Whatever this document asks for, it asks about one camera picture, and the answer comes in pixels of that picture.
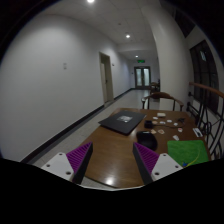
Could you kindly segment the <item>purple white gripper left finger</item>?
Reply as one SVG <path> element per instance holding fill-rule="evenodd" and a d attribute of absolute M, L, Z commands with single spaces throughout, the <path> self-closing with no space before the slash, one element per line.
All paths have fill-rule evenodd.
<path fill-rule="evenodd" d="M 80 185 L 85 176 L 89 160 L 93 153 L 93 143 L 89 142 L 69 153 L 59 152 L 42 169 L 65 180 Z"/>

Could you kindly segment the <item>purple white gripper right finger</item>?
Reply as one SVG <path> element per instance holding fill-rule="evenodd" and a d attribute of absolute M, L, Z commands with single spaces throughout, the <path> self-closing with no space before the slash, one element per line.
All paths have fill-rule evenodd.
<path fill-rule="evenodd" d="M 133 144 L 133 154 L 145 185 L 182 169 L 167 153 L 158 154 L 139 144 Z"/>

